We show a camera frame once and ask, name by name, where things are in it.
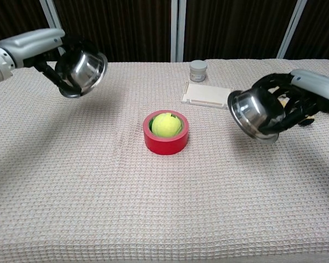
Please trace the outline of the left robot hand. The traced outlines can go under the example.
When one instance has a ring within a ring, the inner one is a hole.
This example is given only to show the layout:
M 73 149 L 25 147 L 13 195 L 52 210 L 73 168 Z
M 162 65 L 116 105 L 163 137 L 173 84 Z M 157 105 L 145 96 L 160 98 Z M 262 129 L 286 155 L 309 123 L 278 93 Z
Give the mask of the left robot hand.
M 58 28 L 25 32 L 0 41 L 0 56 L 9 69 L 34 67 L 67 98 L 91 92 L 107 70 L 107 58 L 83 37 Z

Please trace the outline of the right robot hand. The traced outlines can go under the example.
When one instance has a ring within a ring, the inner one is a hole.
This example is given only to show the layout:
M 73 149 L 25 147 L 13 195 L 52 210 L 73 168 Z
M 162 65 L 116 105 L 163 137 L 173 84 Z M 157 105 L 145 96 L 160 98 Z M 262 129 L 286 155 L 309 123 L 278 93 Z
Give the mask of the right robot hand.
M 272 73 L 255 82 L 252 88 L 266 90 L 266 96 L 273 96 L 276 101 L 282 95 L 289 98 L 283 108 L 284 117 L 276 121 L 268 117 L 260 126 L 264 135 L 284 132 L 318 112 L 329 114 L 329 77 L 319 73 L 302 69 Z

